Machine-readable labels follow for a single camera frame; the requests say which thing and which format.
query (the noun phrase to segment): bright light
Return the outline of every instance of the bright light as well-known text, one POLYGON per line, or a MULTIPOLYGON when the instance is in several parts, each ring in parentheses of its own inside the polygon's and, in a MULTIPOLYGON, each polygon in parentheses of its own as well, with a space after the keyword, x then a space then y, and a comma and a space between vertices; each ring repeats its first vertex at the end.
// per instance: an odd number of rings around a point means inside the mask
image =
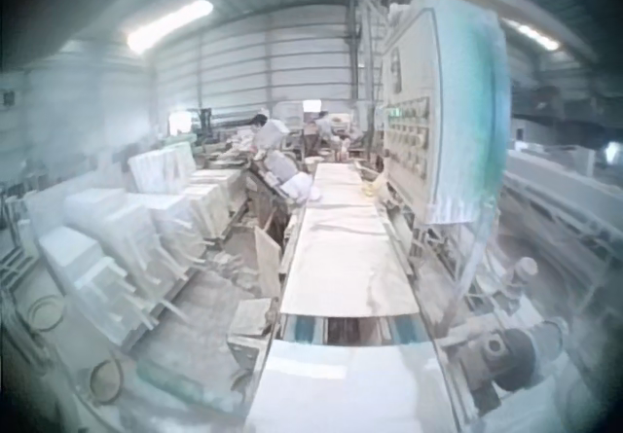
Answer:
POLYGON ((607 146, 605 147, 605 161, 607 163, 614 163, 616 155, 619 154, 620 150, 620 143, 615 143, 614 141, 610 141, 609 143, 607 143, 607 146))
POLYGON ((510 27, 512 27, 513 29, 517 29, 517 31, 521 32, 525 36, 530 37, 532 40, 537 42, 541 47, 543 47, 544 49, 550 52, 556 51, 561 46, 560 42, 555 41, 554 39, 551 39, 541 34, 536 29, 528 26, 527 24, 521 24, 520 22, 514 21, 512 19, 506 19, 506 18, 504 19, 504 22, 508 24, 510 27))
POLYGON ((303 101, 303 112, 320 112, 322 110, 322 101, 317 99, 310 99, 303 101))
POLYGON ((193 128, 193 114, 190 112, 172 112, 168 116, 168 129, 171 136, 190 133, 193 128))
POLYGON ((209 15, 213 9, 214 7, 207 0, 197 0, 130 33, 128 46, 137 54, 142 54, 147 49, 152 48, 165 35, 195 19, 209 15))

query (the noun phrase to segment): electrical cabinet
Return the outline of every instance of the electrical cabinet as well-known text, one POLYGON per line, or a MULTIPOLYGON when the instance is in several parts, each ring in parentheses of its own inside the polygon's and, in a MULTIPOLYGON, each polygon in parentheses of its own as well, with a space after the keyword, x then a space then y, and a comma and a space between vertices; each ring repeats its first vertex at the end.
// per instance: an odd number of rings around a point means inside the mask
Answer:
POLYGON ((494 198, 510 123, 497 16, 461 0, 413 0, 383 57, 388 181, 424 224, 471 222, 494 198))

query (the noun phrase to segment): control panel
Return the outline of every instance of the control panel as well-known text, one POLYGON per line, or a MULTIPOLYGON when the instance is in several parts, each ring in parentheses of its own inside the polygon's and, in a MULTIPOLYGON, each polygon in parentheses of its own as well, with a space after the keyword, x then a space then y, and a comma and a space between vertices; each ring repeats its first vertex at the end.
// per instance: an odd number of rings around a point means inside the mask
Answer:
POLYGON ((510 123, 504 35, 461 0, 413 0, 384 49, 388 181, 424 224, 477 219, 510 123))

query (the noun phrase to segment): fluorescent light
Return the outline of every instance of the fluorescent light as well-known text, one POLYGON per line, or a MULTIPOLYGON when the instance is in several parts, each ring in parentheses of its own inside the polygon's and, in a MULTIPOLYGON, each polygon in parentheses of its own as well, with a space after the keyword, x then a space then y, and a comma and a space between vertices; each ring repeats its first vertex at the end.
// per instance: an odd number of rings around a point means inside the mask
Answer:
POLYGON ((214 7, 207 0, 197 0, 131 32, 128 36, 128 46, 137 54, 142 54, 165 35, 195 19, 209 15, 213 9, 214 7))
POLYGON ((168 128, 171 136, 190 133, 193 128, 193 114, 186 111, 172 112, 168 116, 168 128))
POLYGON ((310 99, 303 101, 303 112, 320 112, 322 110, 322 101, 310 99))
POLYGON ((533 27, 528 26, 527 24, 521 24, 520 22, 514 21, 513 19, 504 18, 504 22, 508 24, 513 29, 516 29, 518 32, 524 34, 525 36, 530 37, 536 43, 538 43, 544 49, 552 52, 556 51, 560 46, 560 42, 555 41, 554 39, 541 34, 533 27))
POLYGON ((614 159, 616 159, 616 155, 619 153, 620 150, 620 143, 615 143, 614 141, 610 141, 609 143, 607 143, 607 146, 604 149, 605 161, 607 163, 614 163, 614 159))

